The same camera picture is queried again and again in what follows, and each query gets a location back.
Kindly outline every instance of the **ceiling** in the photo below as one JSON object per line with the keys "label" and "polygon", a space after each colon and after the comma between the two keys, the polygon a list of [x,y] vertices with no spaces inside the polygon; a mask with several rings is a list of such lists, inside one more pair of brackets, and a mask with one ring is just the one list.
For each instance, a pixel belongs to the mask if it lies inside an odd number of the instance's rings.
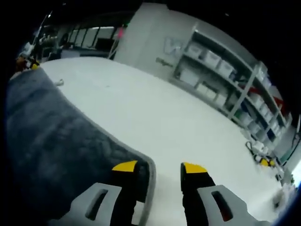
{"label": "ceiling", "polygon": [[[136,11],[142,0],[110,2],[85,0],[63,1],[54,5],[48,23],[71,23],[95,15],[117,11]],[[292,111],[294,124],[301,113],[300,62],[300,13],[298,7],[288,1],[266,4],[262,1],[175,1],[147,0],[164,3],[171,10],[204,20],[239,41],[255,58],[268,68],[287,108]]]}

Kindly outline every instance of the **pink object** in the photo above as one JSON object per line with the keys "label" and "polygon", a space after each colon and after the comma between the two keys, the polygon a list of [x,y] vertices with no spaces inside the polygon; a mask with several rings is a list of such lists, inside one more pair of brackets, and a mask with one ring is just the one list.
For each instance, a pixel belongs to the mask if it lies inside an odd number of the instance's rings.
{"label": "pink object", "polygon": [[118,32],[118,38],[120,39],[123,36],[123,27],[121,27],[121,29]]}

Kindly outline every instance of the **wall logo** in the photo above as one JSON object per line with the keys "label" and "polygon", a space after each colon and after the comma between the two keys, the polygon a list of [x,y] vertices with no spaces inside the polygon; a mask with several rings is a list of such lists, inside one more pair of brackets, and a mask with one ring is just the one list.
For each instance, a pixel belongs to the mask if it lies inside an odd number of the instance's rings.
{"label": "wall logo", "polygon": [[181,54],[182,47],[183,47],[183,41],[171,37],[165,37],[165,41],[164,41],[165,54],[178,57]]}

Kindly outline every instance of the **small white object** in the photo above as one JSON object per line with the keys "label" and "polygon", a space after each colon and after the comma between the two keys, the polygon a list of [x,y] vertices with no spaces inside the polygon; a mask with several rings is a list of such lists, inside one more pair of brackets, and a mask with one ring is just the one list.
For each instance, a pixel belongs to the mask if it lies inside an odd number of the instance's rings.
{"label": "small white object", "polygon": [[256,162],[260,162],[261,159],[262,159],[262,157],[260,155],[255,156],[255,161]]}
{"label": "small white object", "polygon": [[222,107],[224,106],[225,102],[226,102],[226,97],[224,95],[222,95],[221,93],[219,93],[218,95],[216,95],[216,98],[215,98],[215,103]]}
{"label": "small white object", "polygon": [[264,148],[262,149],[262,151],[261,151],[261,154],[263,154],[263,155],[269,154],[269,149],[268,149],[268,147],[264,147]]}
{"label": "small white object", "polygon": [[221,57],[219,55],[216,55],[212,51],[208,50],[205,54],[204,61],[209,66],[212,66],[213,68],[216,68],[219,61],[221,60]]}
{"label": "small white object", "polygon": [[203,95],[206,95],[206,92],[208,91],[208,87],[200,83],[197,87],[197,91]]}
{"label": "small white object", "polygon": [[192,43],[188,46],[187,52],[189,56],[198,58],[204,52],[204,48],[197,43]]}
{"label": "small white object", "polygon": [[253,119],[251,118],[251,116],[247,112],[241,113],[241,115],[239,116],[239,120],[245,126],[248,126],[253,121]]}
{"label": "small white object", "polygon": [[255,143],[252,145],[252,151],[256,153],[262,153],[264,148],[264,144],[258,140],[255,141]]}
{"label": "small white object", "polygon": [[225,77],[229,77],[233,72],[234,68],[227,61],[221,60],[217,65],[217,70]]}
{"label": "small white object", "polygon": [[252,121],[249,125],[248,125],[249,130],[251,131],[252,134],[256,134],[260,131],[260,126],[255,122]]}
{"label": "small white object", "polygon": [[181,72],[180,80],[187,83],[187,84],[190,84],[191,86],[195,86],[197,84],[198,80],[199,80],[199,77],[194,72],[192,72],[192,71],[185,68]]}
{"label": "small white object", "polygon": [[26,43],[26,45],[23,48],[23,51],[22,51],[21,55],[24,56],[24,57],[29,57],[30,54],[32,53],[33,48],[34,48],[34,46],[31,45],[29,42]]}
{"label": "small white object", "polygon": [[276,127],[277,127],[277,122],[275,121],[271,124],[271,130],[275,131]]}
{"label": "small white object", "polygon": [[266,104],[262,104],[259,111],[262,113],[263,116],[265,116],[268,113],[269,108]]}
{"label": "small white object", "polygon": [[259,70],[257,73],[256,77],[260,82],[263,82],[264,78],[266,77],[265,73],[262,70]]}
{"label": "small white object", "polygon": [[257,93],[251,93],[250,99],[253,100],[253,104],[257,109],[259,109],[263,104],[263,98]]}
{"label": "small white object", "polygon": [[62,86],[62,85],[64,85],[64,80],[60,79],[59,81],[55,82],[55,85],[56,86]]}
{"label": "small white object", "polygon": [[265,88],[269,89],[272,85],[272,83],[270,82],[268,76],[265,76],[263,81],[262,81],[263,85]]}
{"label": "small white object", "polygon": [[210,99],[210,100],[214,100],[214,98],[216,97],[216,92],[214,92],[213,90],[208,88],[208,91],[206,92],[206,96]]}

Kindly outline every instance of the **yellow object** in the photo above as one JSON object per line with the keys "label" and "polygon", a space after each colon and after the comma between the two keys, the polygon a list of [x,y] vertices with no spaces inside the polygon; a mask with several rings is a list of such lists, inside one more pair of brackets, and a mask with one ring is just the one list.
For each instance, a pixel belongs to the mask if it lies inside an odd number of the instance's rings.
{"label": "yellow object", "polygon": [[37,66],[36,64],[33,64],[33,65],[32,65],[32,69],[33,69],[33,70],[35,70],[35,69],[37,69],[37,68],[39,68],[39,66]]}
{"label": "yellow object", "polygon": [[186,173],[207,173],[207,170],[199,165],[184,162],[184,166]]}
{"label": "yellow object", "polygon": [[123,162],[123,163],[118,164],[117,166],[114,166],[114,168],[112,170],[113,171],[122,171],[122,172],[133,172],[136,163],[137,163],[137,160]]}
{"label": "yellow object", "polygon": [[263,166],[269,166],[269,163],[266,159],[262,159],[260,164],[263,165]]}

